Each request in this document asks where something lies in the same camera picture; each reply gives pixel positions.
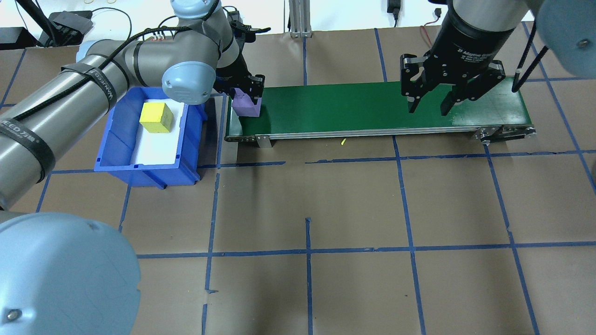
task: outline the screw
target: screw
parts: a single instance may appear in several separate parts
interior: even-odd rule
[[[586,46],[588,46],[588,44],[590,44],[590,40],[585,38],[578,42],[578,47],[585,48]]]
[[[23,316],[23,312],[20,309],[12,309],[12,310],[8,311],[8,314],[6,314],[6,319],[8,321],[14,321],[22,316]]]

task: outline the blue plastic bin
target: blue plastic bin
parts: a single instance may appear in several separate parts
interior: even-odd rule
[[[197,173],[204,105],[184,105],[176,160],[169,165],[131,164],[143,103],[168,99],[161,88],[133,88],[110,111],[94,170],[107,172],[133,187],[193,185]]]

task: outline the purple block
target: purple block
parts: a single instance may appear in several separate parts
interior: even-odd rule
[[[236,95],[232,100],[232,108],[238,116],[260,116],[260,104],[261,99],[258,98],[257,104],[255,105],[248,94],[245,94],[240,88],[234,88]]]

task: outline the conveyor belt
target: conveyor belt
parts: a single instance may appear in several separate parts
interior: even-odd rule
[[[532,125],[522,95],[508,78],[477,101],[441,116],[450,86],[428,93],[408,113],[400,82],[265,88],[260,117],[238,117],[228,108],[225,140],[322,138],[470,132],[500,127],[514,131]]]

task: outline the yellow block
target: yellow block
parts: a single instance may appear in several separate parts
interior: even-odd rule
[[[166,103],[144,103],[139,122],[152,133],[170,132],[174,114]]]

